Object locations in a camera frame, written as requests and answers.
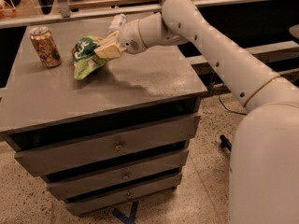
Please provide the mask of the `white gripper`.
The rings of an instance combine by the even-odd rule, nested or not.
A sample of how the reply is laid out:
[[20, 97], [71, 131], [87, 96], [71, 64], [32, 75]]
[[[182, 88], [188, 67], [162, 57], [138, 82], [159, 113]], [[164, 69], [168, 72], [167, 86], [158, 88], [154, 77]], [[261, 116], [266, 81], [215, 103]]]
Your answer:
[[[139, 20], [126, 22], [120, 31], [114, 31], [105, 38], [97, 37], [96, 40], [100, 45], [103, 45], [94, 50], [95, 54], [101, 59], [120, 58], [124, 48], [129, 54], [141, 53], [148, 49], [139, 31]], [[113, 43], [119, 40], [121, 45]]]

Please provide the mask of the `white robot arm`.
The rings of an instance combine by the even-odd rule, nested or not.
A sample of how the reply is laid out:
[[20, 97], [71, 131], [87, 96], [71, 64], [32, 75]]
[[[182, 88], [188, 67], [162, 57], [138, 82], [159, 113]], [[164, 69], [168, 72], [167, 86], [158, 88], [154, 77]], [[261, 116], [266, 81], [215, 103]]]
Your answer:
[[299, 89], [209, 24], [191, 0], [114, 29], [95, 53], [114, 59], [190, 41], [247, 110], [230, 158], [229, 224], [299, 224]]

